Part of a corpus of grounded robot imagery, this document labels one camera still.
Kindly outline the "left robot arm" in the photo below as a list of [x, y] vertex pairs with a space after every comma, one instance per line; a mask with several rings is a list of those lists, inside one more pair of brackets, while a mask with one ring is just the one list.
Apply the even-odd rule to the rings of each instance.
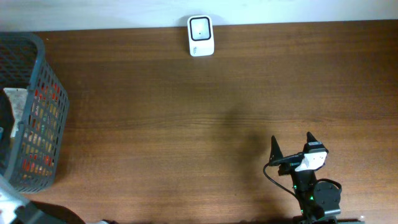
[[85, 223], [61, 205], [29, 200], [1, 175], [1, 223]]

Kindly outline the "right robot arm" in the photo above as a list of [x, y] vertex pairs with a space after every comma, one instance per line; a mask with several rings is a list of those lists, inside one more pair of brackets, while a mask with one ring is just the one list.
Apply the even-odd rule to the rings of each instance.
[[275, 136], [271, 137], [269, 162], [264, 166], [278, 167], [278, 175], [292, 178], [293, 190], [268, 179], [282, 190], [293, 195], [298, 201], [301, 215], [293, 217], [293, 223], [337, 223], [336, 216], [341, 213], [340, 200], [342, 186], [330, 179], [317, 179], [315, 172], [325, 165], [329, 151], [324, 144], [307, 133], [303, 150], [290, 156], [283, 156]]

